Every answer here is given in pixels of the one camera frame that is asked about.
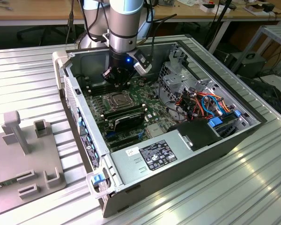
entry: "gray 3d printed holder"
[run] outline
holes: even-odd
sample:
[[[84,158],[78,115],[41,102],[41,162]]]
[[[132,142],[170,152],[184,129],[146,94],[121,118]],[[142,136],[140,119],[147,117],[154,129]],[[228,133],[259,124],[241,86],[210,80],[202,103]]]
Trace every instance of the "gray 3d printed holder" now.
[[[17,111],[4,114],[0,134],[0,213],[65,187],[51,124],[20,128]]]

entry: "gray metal rack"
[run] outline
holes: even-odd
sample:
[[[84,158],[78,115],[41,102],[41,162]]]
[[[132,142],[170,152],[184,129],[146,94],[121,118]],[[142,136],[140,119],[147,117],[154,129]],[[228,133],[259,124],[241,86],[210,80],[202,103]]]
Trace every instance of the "gray metal rack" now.
[[[7,110],[21,124],[41,117],[52,124],[67,187],[0,214],[0,224],[281,224],[281,115],[186,36],[181,40],[266,119],[227,156],[109,218],[85,182],[85,169],[58,96],[52,53],[75,45],[0,50],[0,125]],[[204,74],[196,64],[189,65]]]
[[[260,46],[260,48],[257,50],[258,54],[261,54],[264,51],[264,49],[266,48],[266,46],[269,44],[269,42],[271,40],[274,40],[274,41],[276,41],[277,43],[279,43],[281,45],[281,26],[278,26],[278,25],[274,25],[274,26],[261,26],[258,29],[258,31],[256,32],[256,34],[254,35],[254,37],[252,38],[252,40],[249,42],[249,44],[247,45],[245,50],[243,51],[243,54],[238,58],[238,60],[236,61],[236,63],[232,67],[231,71],[233,73],[236,72],[237,68],[239,67],[241,62],[244,60],[245,56],[253,48],[253,46],[255,45],[255,43],[258,41],[258,39],[260,38],[260,36],[262,34],[267,35],[267,39]]]

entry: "warning label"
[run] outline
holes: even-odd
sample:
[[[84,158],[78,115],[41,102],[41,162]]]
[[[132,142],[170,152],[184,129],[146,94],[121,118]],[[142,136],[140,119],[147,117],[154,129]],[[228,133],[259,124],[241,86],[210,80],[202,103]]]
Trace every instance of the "warning label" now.
[[[152,171],[177,160],[165,140],[149,145],[139,151]]]

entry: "blue latch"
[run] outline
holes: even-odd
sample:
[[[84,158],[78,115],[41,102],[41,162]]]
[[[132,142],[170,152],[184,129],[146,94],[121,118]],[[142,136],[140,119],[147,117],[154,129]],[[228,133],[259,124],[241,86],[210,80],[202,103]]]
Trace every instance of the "blue latch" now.
[[[214,118],[210,119],[208,123],[211,127],[215,127],[215,126],[223,123],[223,121],[221,121],[221,119],[218,117],[214,117]]]
[[[103,173],[100,173],[100,174],[92,177],[92,182],[93,182],[94,185],[96,185],[98,183],[101,183],[103,181],[105,181],[105,176],[104,176]]]
[[[82,117],[79,117],[79,119],[78,119],[78,126],[81,126],[81,125],[82,125],[82,123],[83,123],[83,121],[82,121]]]
[[[240,117],[240,115],[241,115],[240,111],[238,111],[238,110],[235,110],[235,111],[234,111],[234,114],[235,114],[237,117]]]

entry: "cpu socket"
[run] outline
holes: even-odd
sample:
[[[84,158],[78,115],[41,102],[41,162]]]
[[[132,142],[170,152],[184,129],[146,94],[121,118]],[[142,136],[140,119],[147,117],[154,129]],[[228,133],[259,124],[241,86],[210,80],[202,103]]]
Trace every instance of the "cpu socket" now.
[[[111,95],[107,96],[107,100],[113,110],[116,110],[118,108],[122,108],[125,106],[129,106],[133,102],[133,100],[130,98],[130,96],[125,93],[111,94]]]

